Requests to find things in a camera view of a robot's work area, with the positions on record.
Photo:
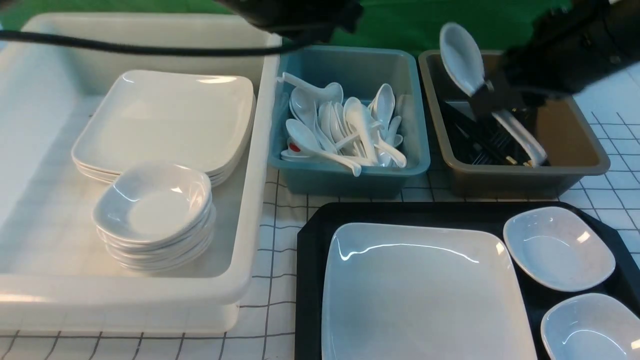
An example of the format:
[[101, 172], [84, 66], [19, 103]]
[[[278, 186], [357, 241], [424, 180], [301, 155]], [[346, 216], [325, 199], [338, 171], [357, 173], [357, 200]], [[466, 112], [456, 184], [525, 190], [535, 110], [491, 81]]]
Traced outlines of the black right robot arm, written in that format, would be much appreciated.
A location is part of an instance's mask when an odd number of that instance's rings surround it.
[[508, 48], [469, 103], [475, 116], [563, 100], [640, 60], [637, 0], [574, 0], [534, 21], [530, 39]]

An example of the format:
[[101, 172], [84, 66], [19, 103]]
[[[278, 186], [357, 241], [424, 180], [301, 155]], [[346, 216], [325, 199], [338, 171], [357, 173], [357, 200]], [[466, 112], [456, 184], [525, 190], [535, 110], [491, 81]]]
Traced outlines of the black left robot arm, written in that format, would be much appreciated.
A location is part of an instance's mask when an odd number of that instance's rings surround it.
[[311, 33], [329, 43], [341, 29], [353, 34], [365, 9], [359, 0], [220, 0], [252, 27], [290, 40]]

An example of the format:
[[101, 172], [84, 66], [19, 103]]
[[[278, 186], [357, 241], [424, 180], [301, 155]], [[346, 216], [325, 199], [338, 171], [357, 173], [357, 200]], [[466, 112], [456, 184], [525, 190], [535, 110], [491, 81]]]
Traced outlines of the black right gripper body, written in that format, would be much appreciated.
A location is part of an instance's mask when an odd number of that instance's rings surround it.
[[486, 117], [500, 110], [539, 107], [599, 81], [601, 57], [590, 34], [599, 23], [599, 5], [553, 7], [537, 16], [530, 40], [508, 48], [474, 91], [473, 113]]

